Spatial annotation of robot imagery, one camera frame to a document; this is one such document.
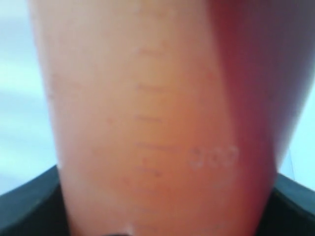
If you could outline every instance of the white background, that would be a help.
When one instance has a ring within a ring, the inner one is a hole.
[[[315,89],[280,172],[315,190]],[[0,195],[55,164],[25,0],[0,0]]]

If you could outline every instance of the measuring cup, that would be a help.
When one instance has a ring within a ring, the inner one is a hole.
[[[29,0],[71,235],[253,236],[314,4]]]

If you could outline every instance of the plastic measuring cup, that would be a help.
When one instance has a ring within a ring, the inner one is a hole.
[[[254,234],[311,83],[295,2],[29,1],[72,236]]]

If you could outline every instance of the orange measuring cup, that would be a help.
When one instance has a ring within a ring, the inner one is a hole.
[[[29,0],[72,236],[254,234],[311,84],[295,2]]]

